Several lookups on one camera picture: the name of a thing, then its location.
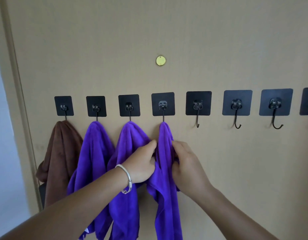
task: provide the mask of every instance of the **black hook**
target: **black hook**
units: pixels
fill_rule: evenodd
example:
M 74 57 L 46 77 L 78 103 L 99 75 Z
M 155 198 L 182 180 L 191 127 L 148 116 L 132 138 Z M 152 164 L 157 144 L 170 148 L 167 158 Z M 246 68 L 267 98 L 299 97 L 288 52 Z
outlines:
M 164 120 L 165 120 L 164 119 L 164 116 L 165 116 L 164 111 L 165 111 L 165 109 L 167 109 L 167 102 L 166 101 L 160 101 L 158 103 L 158 108 L 163 111 L 163 122 L 164 122 Z
M 237 111 L 242 108 L 242 101 L 240 99 L 234 99 L 232 100 L 231 109 L 235 110 L 235 118 L 234 118 L 234 125 L 236 129 L 239 129 L 242 125 L 240 124 L 239 127 L 236 125 L 237 120 Z
M 131 102 L 127 102 L 125 104 L 125 109 L 130 112 L 130 121 L 131 121 L 132 111 L 134 110 L 133 104 Z
M 193 103 L 193 109 L 197 110 L 197 115 L 196 115 L 196 127 L 199 127 L 198 124 L 198 113 L 200 109 L 203 109 L 203 100 L 195 100 Z
M 68 107 L 64 104 L 61 104 L 60 109 L 63 110 L 65 112 L 65 120 L 67 120 L 67 114 L 66 111 L 68 110 Z
M 272 98 L 270 101 L 269 101 L 269 108 L 270 109 L 273 109 L 273 116 L 272 116 L 272 125 L 275 129 L 279 130 L 280 128 L 282 128 L 284 125 L 281 125 L 280 127 L 276 127 L 274 125 L 274 121 L 275 121 L 275 114 L 276 114 L 276 109 L 279 109 L 280 107 L 282 106 L 282 100 L 277 97 L 277 98 Z
M 98 112 L 100 112 L 100 108 L 98 105 L 92 105 L 92 110 L 96 113 L 96 121 L 98 121 Z

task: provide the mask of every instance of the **brown towel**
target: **brown towel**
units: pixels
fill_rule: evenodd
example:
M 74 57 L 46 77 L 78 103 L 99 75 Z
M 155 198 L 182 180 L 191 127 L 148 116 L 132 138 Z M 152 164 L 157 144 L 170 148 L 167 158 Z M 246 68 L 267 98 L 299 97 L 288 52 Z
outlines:
M 68 121 L 56 123 L 44 161 L 36 172 L 36 177 L 46 182 L 45 207 L 66 196 L 69 180 L 77 168 L 82 143 L 82 137 Z

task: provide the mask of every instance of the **towel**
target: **towel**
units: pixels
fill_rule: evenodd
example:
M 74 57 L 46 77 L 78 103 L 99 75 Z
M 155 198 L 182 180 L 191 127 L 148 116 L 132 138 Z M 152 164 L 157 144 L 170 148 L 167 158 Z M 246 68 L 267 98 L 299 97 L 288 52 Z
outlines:
M 124 125 L 116 151 L 108 162 L 108 170 L 122 164 L 137 148 L 150 142 L 148 136 L 134 122 Z M 155 228 L 158 240 L 182 239 L 176 186 L 172 179 L 172 134 L 166 123 L 160 125 L 155 171 L 145 181 L 148 192 L 158 203 Z M 119 193 L 110 203 L 113 218 L 111 240 L 136 240 L 140 228 L 137 191 L 142 183 L 133 184 L 128 194 Z
M 68 121 L 58 121 L 53 128 L 44 161 L 36 177 L 46 183 L 45 207 L 67 195 L 67 186 L 77 168 L 82 137 Z
M 98 121 L 92 122 L 85 134 L 77 170 L 69 182 L 67 193 L 71 194 L 105 174 L 108 161 L 114 152 L 115 148 L 104 127 Z M 97 239 L 103 240 L 111 223 L 112 217 L 107 205 L 80 239 L 84 239 L 87 233 L 95 232 Z

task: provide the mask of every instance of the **yellow round disc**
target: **yellow round disc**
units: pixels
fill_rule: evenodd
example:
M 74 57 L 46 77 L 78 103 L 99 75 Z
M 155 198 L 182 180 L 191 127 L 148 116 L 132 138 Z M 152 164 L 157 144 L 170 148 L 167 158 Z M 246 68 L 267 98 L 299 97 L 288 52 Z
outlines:
M 158 65 L 162 66 L 162 65 L 165 64 L 165 62 L 166 62 L 166 59 L 165 59 L 164 56 L 159 56 L 159 57 L 156 58 L 156 64 L 158 64 Z

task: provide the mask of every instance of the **bracelet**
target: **bracelet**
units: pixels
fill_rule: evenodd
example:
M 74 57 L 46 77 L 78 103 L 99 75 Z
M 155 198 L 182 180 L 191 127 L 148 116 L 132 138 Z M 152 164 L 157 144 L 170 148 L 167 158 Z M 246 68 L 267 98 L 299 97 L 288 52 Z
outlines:
M 120 168 L 123 169 L 123 170 L 125 171 L 125 173 L 127 174 L 127 177 L 128 177 L 128 187 L 129 187 L 129 189 L 128 189 L 128 191 L 122 190 L 122 193 L 127 194 L 127 193 L 129 193 L 129 192 L 132 190 L 132 186 L 133 186 L 133 183 L 132 183 L 132 181 L 131 181 L 130 174 L 128 173 L 128 171 L 126 170 L 126 168 L 124 168 L 124 166 L 121 165 L 121 164 L 117 164 L 115 167 L 120 167 Z

